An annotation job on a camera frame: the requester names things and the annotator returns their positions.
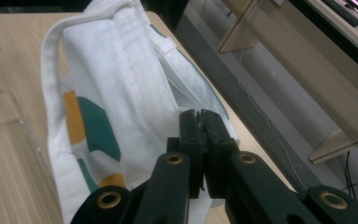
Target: floor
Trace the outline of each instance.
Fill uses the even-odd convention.
[[[236,20],[222,1],[190,0],[185,15],[320,182],[347,190],[347,155],[317,165],[308,160],[310,153],[337,129],[337,125],[284,67],[261,44],[254,49],[226,54],[215,50]],[[358,185],[355,184],[358,183],[358,150],[351,152],[348,165],[358,200]]]

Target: clear plastic container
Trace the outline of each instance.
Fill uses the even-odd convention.
[[[9,91],[0,91],[0,223],[62,223],[52,175]]]

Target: white fabric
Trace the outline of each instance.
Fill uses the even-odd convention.
[[[58,70],[63,43],[77,96],[102,107],[120,151],[119,166],[133,189],[151,175],[167,137],[178,136],[184,108],[210,109],[228,126],[227,115],[204,77],[150,26],[139,0],[94,0],[83,15],[55,24],[41,50],[42,87],[48,114],[48,151],[64,223],[70,223],[90,191],[69,143]],[[92,160],[103,158],[94,153]],[[101,165],[109,163],[103,160]],[[203,223],[211,205],[207,193],[190,201],[189,223]]]

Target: wooden table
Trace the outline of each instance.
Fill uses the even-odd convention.
[[[73,14],[0,14],[0,90],[7,90],[13,93],[24,117],[28,121],[29,127],[33,130],[34,136],[39,142],[39,148],[46,161],[48,161],[48,130],[40,81],[40,46],[48,28],[54,22],[71,15]],[[173,34],[156,14],[148,13],[148,16],[163,34],[173,37]],[[174,41],[179,46],[179,49],[190,58],[175,38]],[[225,102],[224,104],[237,134],[240,136],[240,149],[258,154],[288,185],[288,182],[284,179],[265,151],[258,145],[229,106]],[[24,206],[22,210],[25,210],[25,213],[18,214],[18,216],[25,218],[25,221],[14,221],[12,223],[62,222],[55,188],[53,185],[44,184],[50,182],[50,180],[46,180],[48,176],[43,178],[44,179],[38,179],[34,185],[38,186],[39,184],[47,188],[45,192],[51,194],[42,195],[41,197],[42,199],[43,197],[48,197],[48,200],[43,200],[43,206],[35,207],[32,203],[41,203],[40,201],[42,200],[28,197],[27,200],[30,204],[26,203],[22,205]],[[40,217],[38,217],[40,214],[35,210],[40,208],[46,209],[46,211],[39,212],[46,214],[49,219],[47,218],[41,222]],[[208,223],[228,223],[223,206],[212,210],[208,218]]]

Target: metal grommet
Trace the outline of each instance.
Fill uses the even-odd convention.
[[[324,191],[320,195],[322,202],[327,204],[328,206],[332,208],[336,208],[339,210],[344,210],[348,208],[348,203],[345,201],[345,199],[339,197],[338,195],[334,193],[330,193],[328,191]]]
[[[167,162],[171,163],[171,164],[178,164],[181,163],[183,161],[183,158],[177,155],[171,155],[167,158]]]
[[[97,205],[102,209],[116,207],[121,201],[121,195],[116,191],[108,191],[98,197]]]
[[[255,163],[255,157],[249,154],[240,154],[241,162],[252,164]]]

